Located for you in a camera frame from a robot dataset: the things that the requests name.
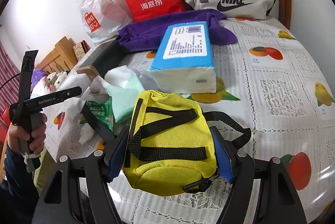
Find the purple towel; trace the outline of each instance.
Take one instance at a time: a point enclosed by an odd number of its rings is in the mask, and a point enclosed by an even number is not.
[[[215,9],[191,10],[171,13],[164,16],[129,24],[119,30],[119,44],[126,52],[149,51],[158,49],[169,25],[205,21],[208,25],[209,39],[212,44],[234,44],[237,38],[228,29],[219,24],[227,16]]]

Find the white tissue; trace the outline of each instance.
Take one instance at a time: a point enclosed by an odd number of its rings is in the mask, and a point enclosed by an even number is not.
[[[91,128],[91,126],[88,123],[86,123],[80,131],[79,143],[83,145],[87,141],[91,140],[93,138],[93,135],[94,135],[93,128]]]

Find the black gripper frame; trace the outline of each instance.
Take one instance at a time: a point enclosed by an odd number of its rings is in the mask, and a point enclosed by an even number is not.
[[[307,223],[297,191],[278,158],[253,159],[224,140],[215,126],[210,129],[217,134],[230,158],[234,175],[231,192],[217,224],[243,224],[254,179],[261,179],[261,183],[253,224]],[[96,150],[77,160],[61,157],[43,189],[32,224],[91,224],[86,222],[79,198],[79,177],[86,177],[94,224],[122,224],[109,194],[107,174],[118,145],[128,136],[129,126],[126,126],[116,139],[107,143],[104,151]]]

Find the red striped curtain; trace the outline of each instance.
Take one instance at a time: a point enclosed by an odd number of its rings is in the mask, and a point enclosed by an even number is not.
[[[1,42],[0,42],[0,87],[12,76],[20,71],[16,68],[14,63],[8,57]],[[20,76],[15,77],[9,81],[0,90],[0,115],[7,106],[18,101]]]

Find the black webbing handle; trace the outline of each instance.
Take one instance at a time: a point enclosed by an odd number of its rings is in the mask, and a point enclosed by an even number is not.
[[[241,149],[249,142],[251,138],[251,129],[241,127],[240,124],[232,119],[228,114],[221,111],[209,111],[204,112],[203,116],[205,117],[206,121],[222,121],[232,127],[234,130],[242,133],[241,136],[232,141],[237,150]]]
[[[268,16],[270,14],[270,12],[271,12],[272,8],[274,7],[274,4],[276,3],[276,1],[277,0],[274,0],[272,7],[266,11],[266,16]]]
[[[199,148],[152,148],[141,147],[141,140],[158,134],[164,130],[186,124],[198,117],[194,109],[169,111],[158,107],[147,107],[147,113],[159,113],[171,117],[157,120],[140,126],[128,143],[128,150],[140,161],[160,160],[205,160],[207,159],[205,147]]]

